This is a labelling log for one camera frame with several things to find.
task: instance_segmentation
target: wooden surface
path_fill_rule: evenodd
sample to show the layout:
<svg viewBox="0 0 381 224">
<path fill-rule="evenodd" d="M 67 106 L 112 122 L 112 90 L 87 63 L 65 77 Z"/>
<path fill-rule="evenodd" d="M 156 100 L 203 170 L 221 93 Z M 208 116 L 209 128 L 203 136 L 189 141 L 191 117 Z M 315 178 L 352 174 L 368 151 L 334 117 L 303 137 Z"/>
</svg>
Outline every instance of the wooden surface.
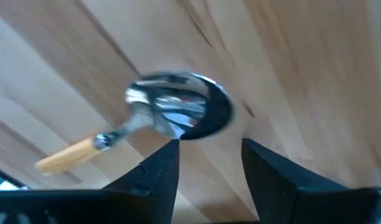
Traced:
<svg viewBox="0 0 381 224">
<path fill-rule="evenodd" d="M 243 136 L 349 187 L 381 186 L 381 0 L 0 0 L 0 169 L 34 189 L 123 175 L 168 139 L 137 133 L 55 177 L 34 163 L 123 122 L 123 90 L 154 70 L 213 78 L 237 111 L 181 143 L 174 223 L 257 218 Z"/>
</svg>

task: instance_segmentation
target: metal spoon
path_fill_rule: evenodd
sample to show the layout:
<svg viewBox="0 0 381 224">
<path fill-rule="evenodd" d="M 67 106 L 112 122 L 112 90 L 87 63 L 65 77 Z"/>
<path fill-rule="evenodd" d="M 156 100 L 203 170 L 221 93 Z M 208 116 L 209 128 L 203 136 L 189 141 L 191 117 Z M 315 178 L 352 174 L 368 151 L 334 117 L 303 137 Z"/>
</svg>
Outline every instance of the metal spoon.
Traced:
<svg viewBox="0 0 381 224">
<path fill-rule="evenodd" d="M 154 72 L 125 91 L 132 116 L 119 128 L 97 134 L 48 158 L 36 167 L 56 174 L 79 165 L 142 128 L 173 139 L 193 140 L 217 133 L 231 121 L 233 106 L 215 81 L 191 72 Z"/>
</svg>

